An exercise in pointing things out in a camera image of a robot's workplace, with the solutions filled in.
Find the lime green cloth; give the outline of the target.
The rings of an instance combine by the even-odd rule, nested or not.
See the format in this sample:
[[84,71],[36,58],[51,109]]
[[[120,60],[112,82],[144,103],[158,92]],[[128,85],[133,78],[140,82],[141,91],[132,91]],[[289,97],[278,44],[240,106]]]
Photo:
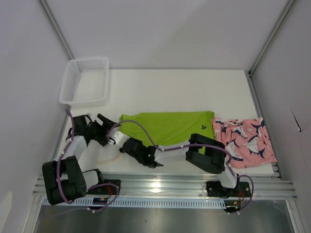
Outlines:
[[120,121],[138,122],[157,145],[169,146],[189,140],[193,133],[214,139],[214,116],[212,111],[139,113],[132,116],[123,114]]

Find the pink shark print shorts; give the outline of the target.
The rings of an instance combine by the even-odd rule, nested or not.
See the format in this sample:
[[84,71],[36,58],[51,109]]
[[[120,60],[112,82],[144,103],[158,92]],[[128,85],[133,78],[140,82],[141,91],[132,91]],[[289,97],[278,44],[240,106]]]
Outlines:
[[263,118],[214,118],[212,125],[215,139],[232,155],[232,167],[258,167],[277,162]]

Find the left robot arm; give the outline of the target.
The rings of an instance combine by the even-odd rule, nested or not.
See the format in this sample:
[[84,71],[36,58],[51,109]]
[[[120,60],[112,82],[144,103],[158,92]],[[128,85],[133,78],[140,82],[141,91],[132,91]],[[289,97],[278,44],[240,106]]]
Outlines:
[[67,111],[71,128],[68,131],[66,145],[55,160],[42,165],[43,179],[47,199],[50,205],[71,204],[85,197],[89,191],[100,194],[105,190],[105,179],[97,168],[86,170],[79,159],[91,141],[101,146],[108,144],[107,133],[116,123],[97,114],[92,120],[89,115],[73,117]]

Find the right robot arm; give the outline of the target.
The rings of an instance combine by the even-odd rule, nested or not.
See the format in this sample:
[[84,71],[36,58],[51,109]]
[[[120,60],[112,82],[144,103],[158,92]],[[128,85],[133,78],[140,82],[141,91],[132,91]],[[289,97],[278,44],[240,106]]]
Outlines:
[[202,171],[216,174],[226,195],[233,196],[239,191],[239,178],[229,165],[231,157],[224,144],[214,139],[193,133],[189,140],[175,145],[145,146],[142,141],[123,134],[116,145],[120,152],[148,168],[186,161]]

